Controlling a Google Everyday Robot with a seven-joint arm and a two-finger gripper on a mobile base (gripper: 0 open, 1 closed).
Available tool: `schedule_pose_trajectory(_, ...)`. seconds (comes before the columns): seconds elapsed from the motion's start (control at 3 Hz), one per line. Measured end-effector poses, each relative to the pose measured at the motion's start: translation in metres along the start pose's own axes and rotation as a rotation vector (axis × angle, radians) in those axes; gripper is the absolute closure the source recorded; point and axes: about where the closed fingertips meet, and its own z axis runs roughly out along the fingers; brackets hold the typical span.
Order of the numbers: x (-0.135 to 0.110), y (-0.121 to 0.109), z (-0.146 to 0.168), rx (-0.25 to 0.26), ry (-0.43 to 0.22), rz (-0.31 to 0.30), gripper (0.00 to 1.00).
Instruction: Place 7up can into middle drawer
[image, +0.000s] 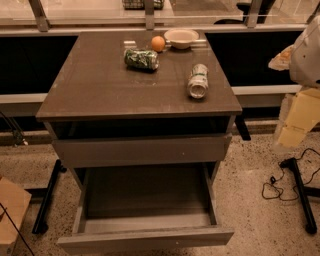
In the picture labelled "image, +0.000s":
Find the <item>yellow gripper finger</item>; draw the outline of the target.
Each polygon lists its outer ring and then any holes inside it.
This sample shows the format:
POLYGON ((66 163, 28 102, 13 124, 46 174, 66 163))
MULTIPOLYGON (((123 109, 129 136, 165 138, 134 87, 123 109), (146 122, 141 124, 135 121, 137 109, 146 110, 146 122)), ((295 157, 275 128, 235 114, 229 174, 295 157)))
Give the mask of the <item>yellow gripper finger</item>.
POLYGON ((319 89, 307 88, 301 89, 295 95, 286 94, 280 107, 274 146, 277 149, 297 147, 319 122, 319 89))

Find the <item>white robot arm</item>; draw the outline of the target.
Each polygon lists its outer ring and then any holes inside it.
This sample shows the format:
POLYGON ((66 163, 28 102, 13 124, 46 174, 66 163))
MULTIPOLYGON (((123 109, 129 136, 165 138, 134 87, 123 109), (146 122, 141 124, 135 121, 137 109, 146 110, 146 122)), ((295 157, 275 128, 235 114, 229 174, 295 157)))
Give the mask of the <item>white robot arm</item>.
POLYGON ((274 133, 276 147, 292 149, 320 122, 320 16, 310 22, 293 45, 272 58, 268 67, 288 70, 290 79, 301 85, 299 92, 283 99, 274 133))

